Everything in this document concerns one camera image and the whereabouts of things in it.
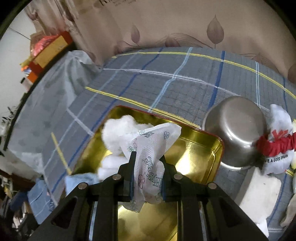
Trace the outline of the light blue fuzzy towel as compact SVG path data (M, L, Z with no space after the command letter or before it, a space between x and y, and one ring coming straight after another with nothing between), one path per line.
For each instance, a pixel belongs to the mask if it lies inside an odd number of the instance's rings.
M88 185L99 183L98 176L97 174L94 174L94 173L83 173L83 174L66 176L64 181L65 181L66 196L69 195L71 191L73 191L75 187L82 182L85 182Z

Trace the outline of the white fluffy plush cloth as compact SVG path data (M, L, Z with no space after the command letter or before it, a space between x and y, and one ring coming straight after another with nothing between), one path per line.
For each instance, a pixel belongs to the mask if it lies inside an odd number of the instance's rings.
M102 140L111 154L101 161L97 171L98 180L103 181L116 174L122 164L128 163L128 158L124 156L120 147L120 141L124 135L138 133L140 130L152 127L150 123L137 123L130 115L124 115L119 119L108 119L102 130Z

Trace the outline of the printed white tissue pack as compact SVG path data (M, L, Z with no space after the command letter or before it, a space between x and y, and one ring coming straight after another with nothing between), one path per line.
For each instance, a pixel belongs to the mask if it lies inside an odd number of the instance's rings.
M133 170L133 196L122 205L131 211L140 212L143 205L159 204L165 167L160 158L170 149L181 135L181 126L163 123L136 133L119 137L119 144L127 159L136 152Z

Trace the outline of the small white cloth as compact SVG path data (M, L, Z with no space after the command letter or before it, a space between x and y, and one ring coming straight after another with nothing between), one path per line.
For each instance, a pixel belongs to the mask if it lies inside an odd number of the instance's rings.
M269 231L267 226L267 220L264 219L260 223L256 223L256 226L261 230L261 232L268 238L269 237Z

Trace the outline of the cream fuzzy soft toy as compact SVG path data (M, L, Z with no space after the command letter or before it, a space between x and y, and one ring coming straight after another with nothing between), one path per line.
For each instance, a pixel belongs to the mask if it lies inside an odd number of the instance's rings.
M296 197L294 194L294 196L292 197L292 199L290 200L290 202L287 206L285 217L280 222L281 227L286 227L286 226L290 225L290 223L292 222L292 220L295 216L295 213L296 213L296 200L295 199L296 199Z

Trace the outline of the pale yellow soft pouch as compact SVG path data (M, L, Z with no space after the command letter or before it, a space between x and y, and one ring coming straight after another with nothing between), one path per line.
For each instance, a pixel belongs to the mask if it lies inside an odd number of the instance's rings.
M296 133L296 119L293 120L292 126L293 126L293 133ZM291 162L291 167L294 170L296 168L296 151L294 152L293 160Z

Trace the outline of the white foam block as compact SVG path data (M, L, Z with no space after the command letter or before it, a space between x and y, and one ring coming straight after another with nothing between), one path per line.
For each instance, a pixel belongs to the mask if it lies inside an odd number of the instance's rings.
M262 223L272 214L280 188L281 180L252 167L244 178L235 203L254 223Z

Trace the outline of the gold metal tray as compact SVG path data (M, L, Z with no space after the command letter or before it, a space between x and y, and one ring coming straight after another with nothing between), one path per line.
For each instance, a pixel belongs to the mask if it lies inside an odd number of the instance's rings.
M178 172L201 184L212 182L220 166L224 145L220 138L204 132L170 113L145 110L118 105L110 110L103 121L118 119L124 115L132 116L138 123L150 123L153 126L166 122L175 122L182 128L181 135L165 153L166 162L175 165ZM73 173L96 173L104 157L111 154L101 138L104 124L100 124L95 136L88 141L74 167ZM139 213L129 211L123 206L118 209L119 240L176 240L177 204L145 203Z

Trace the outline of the stainless steel bowl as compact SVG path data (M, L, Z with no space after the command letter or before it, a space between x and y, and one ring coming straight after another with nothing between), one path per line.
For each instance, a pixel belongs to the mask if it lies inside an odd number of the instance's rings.
M240 171L253 166L259 158L256 142L267 132L267 123L263 112L253 101L232 96L207 111L202 130L223 141L222 166Z

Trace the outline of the red white printed cloth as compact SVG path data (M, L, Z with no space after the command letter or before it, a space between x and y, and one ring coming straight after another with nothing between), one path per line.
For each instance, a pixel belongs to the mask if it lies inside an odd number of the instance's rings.
M269 129L258 139L256 148L264 156L263 174L280 174L288 169L295 155L292 120L282 106L270 105Z

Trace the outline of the grey plaid bed sheet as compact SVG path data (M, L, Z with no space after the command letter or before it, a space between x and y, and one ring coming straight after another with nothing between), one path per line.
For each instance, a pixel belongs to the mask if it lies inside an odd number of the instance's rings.
M57 206L67 170L74 169L114 106L163 111L199 126L209 108L237 95L258 104L265 115L274 103L295 118L295 85L243 55L178 47L112 57L66 109L42 151L43 179L28 193L36 221Z

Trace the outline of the translucent plastic cover sheet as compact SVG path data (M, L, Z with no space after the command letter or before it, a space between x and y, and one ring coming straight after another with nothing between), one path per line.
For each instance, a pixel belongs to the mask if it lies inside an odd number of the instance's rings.
M42 151L65 111L99 73L90 54L69 51L29 93L8 141L12 173L33 180L43 172Z

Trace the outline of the red yellow cardboard box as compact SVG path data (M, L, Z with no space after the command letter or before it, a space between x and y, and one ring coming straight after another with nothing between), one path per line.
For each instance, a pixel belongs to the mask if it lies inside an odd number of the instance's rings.
M39 37L39 40L31 45L29 57L20 64L21 71L31 83L34 83L44 73L46 67L60 53L73 44L73 39L67 31L50 36L38 33L35 37Z

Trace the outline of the beige leaf pattern curtain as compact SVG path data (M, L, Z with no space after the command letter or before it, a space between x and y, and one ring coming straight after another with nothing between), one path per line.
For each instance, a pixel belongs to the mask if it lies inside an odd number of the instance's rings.
M25 12L38 31L68 31L97 65L133 50L202 47L295 82L295 37L265 1L32 1Z

